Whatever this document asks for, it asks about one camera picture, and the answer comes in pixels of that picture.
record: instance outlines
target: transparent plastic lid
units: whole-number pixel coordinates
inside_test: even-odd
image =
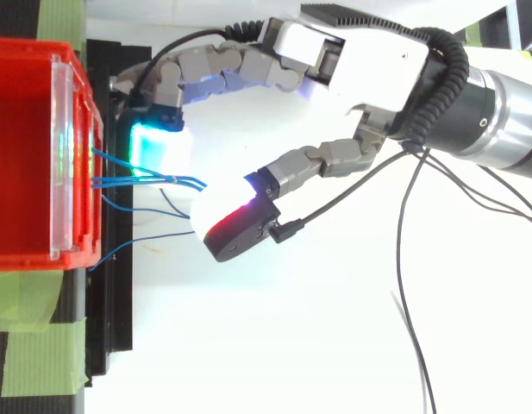
[[[51,90],[51,258],[72,249],[74,128],[73,72],[53,56]]]

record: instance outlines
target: blue wire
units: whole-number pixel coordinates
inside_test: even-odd
[[[91,181],[105,183],[108,181],[141,181],[144,179],[157,179],[153,175],[146,175],[144,177],[93,177]]]
[[[178,214],[173,214],[173,213],[168,213],[167,211],[163,211],[163,210],[156,210],[156,209],[130,209],[128,207],[122,207],[121,205],[118,205],[116,203],[114,203],[113,201],[110,201],[104,194],[101,195],[101,198],[103,198],[104,202],[112,207],[114,207],[115,209],[117,210],[120,210],[120,211],[127,211],[127,212],[130,212],[130,213],[133,213],[135,211],[151,211],[153,213],[161,213],[161,214],[166,214],[168,216],[173,216],[173,217],[177,217],[177,218],[184,218],[185,220],[187,219],[187,217],[185,217],[185,215],[183,216],[180,216]]]
[[[98,156],[100,156],[101,158],[104,158],[106,160],[114,162],[115,164],[117,164],[119,166],[124,166],[126,168],[131,169],[131,170],[139,170],[139,171],[142,171],[144,173],[150,174],[150,175],[152,175],[154,177],[158,177],[159,179],[165,179],[166,181],[168,181],[170,183],[175,183],[176,180],[180,180],[181,179],[181,180],[185,180],[185,181],[192,181],[194,183],[197,183],[198,185],[201,185],[202,187],[206,187],[205,183],[203,183],[200,179],[195,179],[194,177],[182,176],[182,177],[174,178],[174,177],[171,177],[171,176],[168,176],[168,175],[160,174],[159,172],[155,172],[153,170],[149,170],[148,168],[143,168],[142,166],[133,166],[132,164],[130,164],[130,163],[126,162],[126,161],[119,160],[116,157],[113,157],[112,155],[108,155],[107,153],[104,153],[103,151],[99,151],[96,148],[92,148],[91,151],[94,154],[97,154]]]
[[[133,170],[143,171],[144,173],[151,174],[154,177],[158,177],[159,179],[165,179],[166,181],[169,181],[171,183],[175,182],[175,179],[172,178],[172,177],[168,177],[167,175],[160,174],[159,172],[155,172],[153,170],[149,170],[147,168],[143,168],[142,166],[132,166],[128,162],[119,160],[116,157],[113,157],[112,155],[108,155],[108,154],[104,153],[103,151],[99,151],[96,148],[92,148],[91,151],[93,151],[93,153],[97,154],[99,157],[104,158],[105,160],[109,160],[111,162],[114,162],[115,164],[117,164],[119,166],[124,166],[126,168],[133,169]]]
[[[104,184],[94,184],[91,188],[112,188],[112,187],[126,187],[131,185],[151,185],[151,184],[172,184],[163,179],[156,179],[153,181],[119,181],[119,182],[107,182]]]
[[[89,271],[93,272],[95,269],[97,269],[99,266],[101,266],[105,261],[110,259],[110,257],[112,257],[113,254],[115,254],[119,250],[122,250],[126,246],[129,246],[130,244],[134,244],[134,243],[137,243],[137,242],[144,242],[146,240],[155,240],[155,239],[163,239],[163,238],[166,238],[166,237],[175,237],[175,236],[178,236],[178,235],[192,235],[194,233],[195,233],[194,231],[190,231],[190,232],[187,232],[187,233],[174,233],[174,234],[171,234],[171,235],[155,235],[153,237],[142,237],[141,239],[135,239],[135,240],[132,240],[132,241],[126,241],[125,243],[121,244],[120,246],[118,246],[117,248],[112,250],[110,253],[105,255],[94,267],[91,267],[89,269]]]
[[[94,184],[91,186],[91,188],[94,189],[103,189],[103,188],[113,188],[113,187],[125,187],[128,185],[151,185],[151,184],[174,184],[170,181],[165,181],[163,179],[155,180],[155,181],[126,181],[126,182],[110,182],[106,184]],[[183,187],[189,187],[197,191],[202,191],[203,187],[199,187],[198,185],[194,185],[192,183],[188,183],[186,181],[178,181],[175,183],[175,185],[181,185]]]
[[[160,189],[160,193],[162,193],[162,197],[166,200],[166,202],[168,204],[170,204],[170,207],[172,207],[172,209],[176,212],[178,212],[179,214],[181,214],[183,217],[185,217],[186,219],[190,219],[189,215],[185,214],[183,211],[181,211],[180,209],[178,209],[175,205],[173,205],[172,203],[172,200],[170,200],[170,198],[166,195],[166,192],[164,191],[163,188]]]
[[[203,183],[200,179],[195,179],[194,177],[176,176],[176,178],[181,181],[192,181],[197,185],[206,187],[205,183]],[[91,179],[91,181],[107,183],[107,182],[113,182],[113,181],[141,181],[145,179],[157,179],[157,178],[152,175],[143,176],[143,177],[94,177]]]
[[[187,177],[187,176],[184,176],[184,175],[177,175],[176,178],[177,179],[181,179],[182,181],[192,181],[193,183],[201,185],[204,188],[207,187],[207,185],[205,183],[203,183],[200,179],[196,179],[194,177]]]

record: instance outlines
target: coiled cable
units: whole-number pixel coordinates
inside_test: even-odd
[[[430,36],[427,46],[438,51],[448,66],[446,76],[427,101],[411,115],[404,131],[404,139],[424,145],[434,124],[454,103],[466,85],[469,59],[463,45],[454,36],[440,28],[420,28]]]

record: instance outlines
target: metal cylinder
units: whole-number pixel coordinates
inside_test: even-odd
[[[482,119],[482,135],[454,156],[532,178],[532,85],[496,72],[480,71],[495,90],[493,115]]]

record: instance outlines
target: green tape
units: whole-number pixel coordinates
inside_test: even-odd
[[[2,397],[77,394],[85,377],[85,320],[9,334]]]
[[[470,47],[482,47],[480,39],[480,23],[476,22],[465,29],[466,45]]]
[[[38,40],[67,41],[85,57],[85,0],[41,0]]]
[[[0,273],[0,332],[46,330],[62,277],[62,271]]]

